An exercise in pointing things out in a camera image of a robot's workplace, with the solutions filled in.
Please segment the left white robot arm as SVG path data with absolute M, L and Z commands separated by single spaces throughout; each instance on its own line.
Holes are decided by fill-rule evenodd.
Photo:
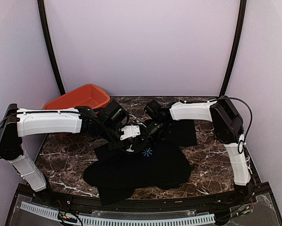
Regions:
M 22 138 L 37 134 L 71 133 L 90 134 L 108 141 L 111 149 L 137 153 L 148 141 L 146 127 L 129 123 L 128 112 L 116 101 L 106 107 L 92 109 L 88 106 L 59 110 L 29 110 L 10 104 L 0 121 L 0 159 L 8 161 L 38 192 L 46 205 L 57 201 L 49 189 L 45 176 L 36 167 L 22 145 Z

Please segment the black t-shirt with blue logo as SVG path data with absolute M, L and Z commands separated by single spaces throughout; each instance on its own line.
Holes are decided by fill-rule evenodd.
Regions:
M 179 188 L 194 169 L 181 147 L 197 145 L 193 120 L 175 121 L 165 139 L 136 154 L 127 154 L 108 144 L 94 149 L 97 161 L 83 172 L 84 181 L 98 189 L 101 204 L 130 198 L 136 188 Z

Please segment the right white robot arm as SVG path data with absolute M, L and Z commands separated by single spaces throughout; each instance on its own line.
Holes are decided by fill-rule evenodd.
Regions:
M 233 170 L 234 191 L 231 201 L 241 204 L 251 197 L 254 181 L 250 157 L 246 149 L 248 130 L 243 128 L 243 118 L 232 103 L 233 97 L 221 96 L 208 101 L 177 101 L 162 106 L 157 101 L 148 102 L 144 112 L 153 120 L 148 128 L 156 134 L 171 123 L 181 120 L 202 120 L 213 124 L 214 137 L 224 145 Z

